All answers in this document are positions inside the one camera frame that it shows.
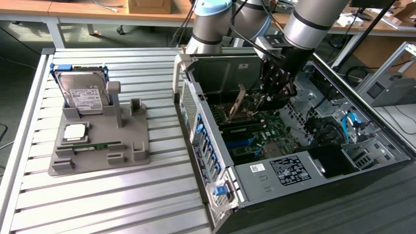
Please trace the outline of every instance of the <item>hard drive label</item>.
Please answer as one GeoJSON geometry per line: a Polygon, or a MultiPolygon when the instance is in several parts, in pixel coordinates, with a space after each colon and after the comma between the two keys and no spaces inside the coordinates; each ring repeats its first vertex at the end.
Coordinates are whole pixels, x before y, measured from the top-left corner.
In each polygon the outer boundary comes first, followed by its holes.
{"type": "Polygon", "coordinates": [[[69,92],[79,111],[103,109],[99,89],[71,89],[69,92]]]}
{"type": "Polygon", "coordinates": [[[280,183],[284,186],[296,184],[311,179],[308,171],[301,164],[297,156],[271,161],[271,164],[280,183]]]}

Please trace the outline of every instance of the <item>floor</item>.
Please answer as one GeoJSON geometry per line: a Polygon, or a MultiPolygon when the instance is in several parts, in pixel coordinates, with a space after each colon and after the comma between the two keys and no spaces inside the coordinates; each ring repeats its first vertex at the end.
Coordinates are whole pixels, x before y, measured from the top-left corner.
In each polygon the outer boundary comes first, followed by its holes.
{"type": "MultiPolygon", "coordinates": [[[[121,48],[121,47],[167,47],[175,28],[168,27],[140,27],[125,26],[125,35],[116,32],[117,25],[93,25],[100,36],[88,35],[87,25],[63,24],[63,33],[67,41],[67,48],[121,48]]],[[[0,21],[0,27],[7,30],[28,47],[39,53],[43,48],[53,47],[52,37],[47,25],[39,22],[21,22],[12,24],[9,21],[0,21]]],[[[15,140],[23,114],[27,95],[31,88],[35,69],[5,61],[7,58],[15,62],[36,67],[39,55],[28,50],[5,32],[0,31],[0,123],[8,126],[7,134],[0,146],[15,140]]],[[[328,39],[317,49],[324,59],[328,58],[333,48],[328,39]]],[[[345,67],[361,65],[357,59],[351,58],[345,67]]],[[[0,165],[7,165],[8,155],[12,147],[0,150],[0,165]]]]}

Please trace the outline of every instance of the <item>desk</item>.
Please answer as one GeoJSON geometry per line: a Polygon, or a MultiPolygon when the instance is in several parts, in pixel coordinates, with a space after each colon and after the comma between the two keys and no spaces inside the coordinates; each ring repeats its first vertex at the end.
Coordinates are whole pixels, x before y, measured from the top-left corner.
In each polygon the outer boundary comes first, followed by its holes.
{"type": "MultiPolygon", "coordinates": [[[[125,0],[101,0],[103,4],[117,5],[127,4],[125,0]]],[[[64,48],[65,40],[60,30],[60,23],[87,23],[88,31],[92,34],[92,25],[96,24],[124,24],[139,26],[165,26],[177,27],[183,23],[191,7],[189,0],[173,0],[172,14],[129,14],[127,8],[119,8],[119,12],[112,12],[92,3],[91,0],[75,0],[71,3],[55,2],[51,0],[0,0],[0,20],[35,21],[43,22],[48,26],[48,30],[53,39],[55,47],[64,48]]],[[[288,15],[275,14],[276,20],[285,25],[288,15]]],[[[348,34],[353,35],[347,44],[335,65],[352,48],[369,22],[364,22],[363,26],[353,26],[348,34]]],[[[329,30],[331,34],[344,34],[348,27],[335,24],[329,30]]],[[[415,32],[399,31],[380,22],[369,35],[392,36],[392,37],[416,37],[415,32]]]]}
{"type": "Polygon", "coordinates": [[[0,14],[47,16],[52,0],[0,0],[0,14]]]}

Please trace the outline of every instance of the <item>metal bracket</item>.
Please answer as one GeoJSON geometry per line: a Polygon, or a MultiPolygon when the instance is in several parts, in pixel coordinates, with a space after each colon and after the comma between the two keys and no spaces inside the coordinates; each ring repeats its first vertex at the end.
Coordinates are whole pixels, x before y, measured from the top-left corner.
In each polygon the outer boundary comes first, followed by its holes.
{"type": "Polygon", "coordinates": [[[173,95],[179,93],[177,85],[180,81],[180,71],[183,70],[184,72],[187,72],[192,63],[193,60],[191,58],[191,55],[180,54],[175,56],[173,83],[172,83],[173,95]]]}

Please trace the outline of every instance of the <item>aluminum extrusion table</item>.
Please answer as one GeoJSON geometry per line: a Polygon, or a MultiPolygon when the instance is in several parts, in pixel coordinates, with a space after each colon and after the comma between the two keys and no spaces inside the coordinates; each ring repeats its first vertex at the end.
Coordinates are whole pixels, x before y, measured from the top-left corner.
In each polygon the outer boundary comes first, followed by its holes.
{"type": "MultiPolygon", "coordinates": [[[[249,52],[236,48],[224,51],[249,52]]],[[[43,55],[0,185],[1,234],[209,233],[208,217],[172,103],[179,49],[57,49],[43,55]],[[149,107],[148,165],[49,177],[49,154],[63,102],[49,63],[97,66],[123,83],[120,100],[141,97],[149,107]]],[[[416,164],[239,234],[415,233],[416,164]]],[[[317,194],[323,200],[333,195],[317,194]]]]}
{"type": "Polygon", "coordinates": [[[1,183],[1,233],[211,232],[172,102],[173,58],[179,53],[169,48],[57,49],[41,56],[1,183]],[[121,82],[120,102],[143,99],[151,141],[148,165],[48,176],[63,105],[49,75],[52,62],[105,63],[111,80],[121,82]]]}

